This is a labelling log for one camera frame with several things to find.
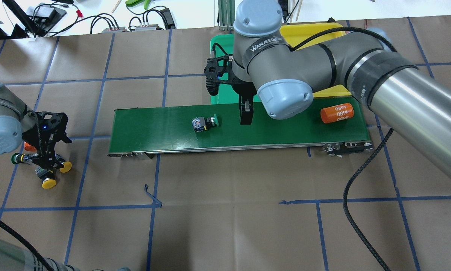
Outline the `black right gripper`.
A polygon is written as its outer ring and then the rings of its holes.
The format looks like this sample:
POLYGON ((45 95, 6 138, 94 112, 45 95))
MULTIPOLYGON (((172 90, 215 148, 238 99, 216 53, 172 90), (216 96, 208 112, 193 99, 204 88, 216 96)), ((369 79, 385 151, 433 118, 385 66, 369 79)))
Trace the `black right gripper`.
POLYGON ((239 96, 240 125, 251 125, 254 117, 254 96, 256 88, 252 82, 239 79, 233 72, 232 55, 211 57, 206 60, 203 73, 206 89, 211 96, 219 94, 220 85, 230 85, 239 96))

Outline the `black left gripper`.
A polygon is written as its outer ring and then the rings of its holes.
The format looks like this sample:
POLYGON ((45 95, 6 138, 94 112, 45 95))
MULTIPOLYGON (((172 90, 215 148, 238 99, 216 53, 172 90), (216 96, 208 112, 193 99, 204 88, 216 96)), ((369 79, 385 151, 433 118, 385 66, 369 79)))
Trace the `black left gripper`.
POLYGON ((37 165, 41 168, 58 168, 55 144, 60 141, 72 143, 66 132, 68 116, 65 113, 27 111, 24 117, 31 119, 32 126, 24 129, 22 138, 37 148, 36 153, 41 156, 37 165))

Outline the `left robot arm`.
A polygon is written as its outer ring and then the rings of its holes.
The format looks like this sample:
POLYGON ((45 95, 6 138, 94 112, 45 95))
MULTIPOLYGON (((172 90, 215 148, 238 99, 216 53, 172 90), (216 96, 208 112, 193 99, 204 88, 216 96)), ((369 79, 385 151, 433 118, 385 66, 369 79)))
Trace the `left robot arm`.
POLYGON ((68 172, 71 163, 55 152, 57 142, 71 143, 65 113, 37 112, 0 82, 0 155, 16 150, 22 143, 33 146, 32 154, 12 156, 13 164, 29 163, 45 170, 68 172))

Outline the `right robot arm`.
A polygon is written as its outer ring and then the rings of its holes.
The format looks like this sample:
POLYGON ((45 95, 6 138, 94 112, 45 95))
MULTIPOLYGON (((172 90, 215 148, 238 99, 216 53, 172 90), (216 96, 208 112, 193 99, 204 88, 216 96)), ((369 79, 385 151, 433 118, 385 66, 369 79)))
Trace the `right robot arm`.
POLYGON ((451 178, 451 89, 378 33, 338 27, 292 47, 280 33, 281 20, 275 0, 239 4, 233 53, 206 61, 210 95, 231 85, 241 123, 249 125, 255 95, 271 118, 282 120, 311 106, 313 93, 342 85, 451 178))

